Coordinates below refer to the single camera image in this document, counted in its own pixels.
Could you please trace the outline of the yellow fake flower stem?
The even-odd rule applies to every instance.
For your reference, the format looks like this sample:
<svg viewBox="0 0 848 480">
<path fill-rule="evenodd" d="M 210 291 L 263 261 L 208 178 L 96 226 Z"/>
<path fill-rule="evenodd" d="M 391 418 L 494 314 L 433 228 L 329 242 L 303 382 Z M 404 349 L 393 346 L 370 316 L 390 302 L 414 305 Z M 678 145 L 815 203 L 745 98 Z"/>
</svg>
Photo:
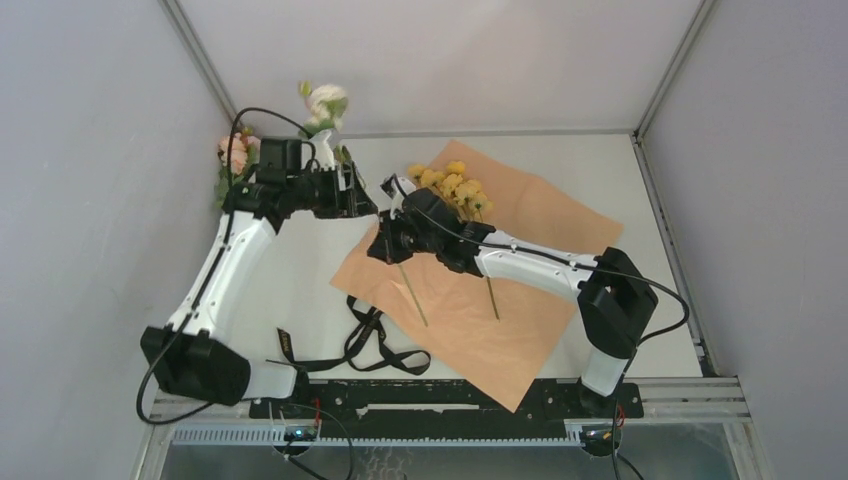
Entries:
<svg viewBox="0 0 848 480">
<path fill-rule="evenodd" d="M 466 165 L 451 161 L 442 170 L 413 165 L 408 169 L 417 189 L 435 193 L 454 210 L 462 220 L 484 223 L 493 202 L 483 191 L 479 180 L 466 176 Z"/>
</svg>

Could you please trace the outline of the white fake flower stem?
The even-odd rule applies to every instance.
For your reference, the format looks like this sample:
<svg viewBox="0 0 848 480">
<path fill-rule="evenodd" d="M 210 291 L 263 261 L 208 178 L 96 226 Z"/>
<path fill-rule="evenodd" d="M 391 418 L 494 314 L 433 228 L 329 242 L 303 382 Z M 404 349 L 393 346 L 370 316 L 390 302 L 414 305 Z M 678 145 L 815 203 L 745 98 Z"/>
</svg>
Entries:
<svg viewBox="0 0 848 480">
<path fill-rule="evenodd" d="M 346 90 L 335 84 L 313 86 L 310 81 L 301 81 L 298 94 L 310 113 L 300 133 L 307 145 L 304 168 L 335 173 L 341 191 L 354 191 L 361 176 L 356 172 L 348 148 L 341 144 L 340 136 L 343 116 L 349 106 Z"/>
</svg>

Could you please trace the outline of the pink fake flower stem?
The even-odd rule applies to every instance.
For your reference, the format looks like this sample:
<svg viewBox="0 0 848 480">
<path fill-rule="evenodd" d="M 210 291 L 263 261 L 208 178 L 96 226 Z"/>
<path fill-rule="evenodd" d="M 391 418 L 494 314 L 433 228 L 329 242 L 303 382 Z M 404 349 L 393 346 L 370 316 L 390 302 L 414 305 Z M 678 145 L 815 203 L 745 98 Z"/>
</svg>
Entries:
<svg viewBox="0 0 848 480">
<path fill-rule="evenodd" d="M 237 131 L 233 140 L 229 136 L 218 142 L 217 156 L 221 163 L 215 185 L 215 205 L 221 208 L 226 199 L 229 185 L 250 179 L 249 170 L 259 160 L 261 140 L 250 127 Z"/>
</svg>

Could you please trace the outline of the orange wrapping paper sheet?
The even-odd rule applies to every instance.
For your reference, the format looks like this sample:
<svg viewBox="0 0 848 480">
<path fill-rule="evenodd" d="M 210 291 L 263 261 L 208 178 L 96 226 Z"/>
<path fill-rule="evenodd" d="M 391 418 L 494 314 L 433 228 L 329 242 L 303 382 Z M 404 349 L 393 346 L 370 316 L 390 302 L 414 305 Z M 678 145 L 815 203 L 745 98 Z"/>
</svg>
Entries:
<svg viewBox="0 0 848 480">
<path fill-rule="evenodd" d="M 456 161 L 492 203 L 483 220 L 522 240 L 599 255 L 624 230 L 547 180 L 457 140 L 449 141 L 429 167 L 444 171 Z M 375 235 L 369 229 L 351 250 L 332 286 L 383 311 L 416 344 L 515 412 L 575 316 L 573 296 L 457 274 L 431 254 L 387 265 L 366 254 Z"/>
</svg>

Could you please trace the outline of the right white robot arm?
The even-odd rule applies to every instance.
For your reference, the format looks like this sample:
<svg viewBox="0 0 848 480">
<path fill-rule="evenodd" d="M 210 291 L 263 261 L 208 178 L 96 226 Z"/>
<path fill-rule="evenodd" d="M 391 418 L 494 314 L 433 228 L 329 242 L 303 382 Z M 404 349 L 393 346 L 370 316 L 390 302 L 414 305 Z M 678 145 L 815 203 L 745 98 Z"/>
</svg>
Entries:
<svg viewBox="0 0 848 480">
<path fill-rule="evenodd" d="M 591 345 L 576 382 L 579 406 L 589 415 L 614 412 L 640 346 L 690 318 L 679 293 L 644 277 L 620 249 L 591 255 L 543 247 L 490 224 L 462 220 L 445 200 L 406 179 L 391 176 L 381 189 L 391 204 L 378 214 L 369 257 L 392 265 L 431 254 L 457 274 L 506 279 L 576 302 Z"/>
</svg>

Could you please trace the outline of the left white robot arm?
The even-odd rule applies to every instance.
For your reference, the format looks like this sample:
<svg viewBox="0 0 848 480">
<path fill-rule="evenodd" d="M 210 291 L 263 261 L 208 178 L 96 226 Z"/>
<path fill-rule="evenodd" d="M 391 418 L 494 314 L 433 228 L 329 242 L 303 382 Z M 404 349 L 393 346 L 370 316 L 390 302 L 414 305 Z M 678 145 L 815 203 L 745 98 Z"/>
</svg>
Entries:
<svg viewBox="0 0 848 480">
<path fill-rule="evenodd" d="M 236 312 L 265 250 L 293 213 L 317 219 L 374 215 L 377 207 L 354 163 L 295 171 L 259 168 L 254 181 L 232 186 L 213 246 L 185 300 L 163 327 L 147 328 L 140 339 L 149 363 L 146 379 L 168 394 L 233 406 L 273 398 L 290 417 L 311 407 L 311 388 L 296 380 L 294 366 L 250 359 L 232 346 L 233 333 L 247 323 Z"/>
</svg>

